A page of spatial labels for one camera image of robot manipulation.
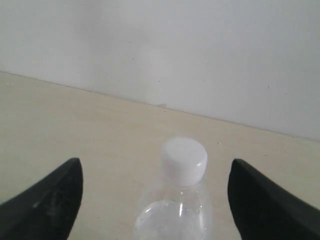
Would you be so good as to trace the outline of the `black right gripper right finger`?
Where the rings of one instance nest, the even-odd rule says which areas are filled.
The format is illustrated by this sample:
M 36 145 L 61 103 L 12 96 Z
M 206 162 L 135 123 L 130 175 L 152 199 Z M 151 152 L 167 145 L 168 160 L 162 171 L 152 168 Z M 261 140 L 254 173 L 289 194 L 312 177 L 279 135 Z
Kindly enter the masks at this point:
M 242 159 L 234 159 L 227 197 L 243 240 L 318 240 L 320 211 Z

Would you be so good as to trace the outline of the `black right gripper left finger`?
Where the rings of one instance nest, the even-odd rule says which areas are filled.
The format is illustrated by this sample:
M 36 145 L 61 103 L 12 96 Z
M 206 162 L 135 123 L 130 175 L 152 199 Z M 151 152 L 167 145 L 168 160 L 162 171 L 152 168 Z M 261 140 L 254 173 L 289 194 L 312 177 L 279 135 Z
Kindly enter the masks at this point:
M 0 205 L 2 240 L 66 240 L 83 197 L 83 169 L 71 158 Z

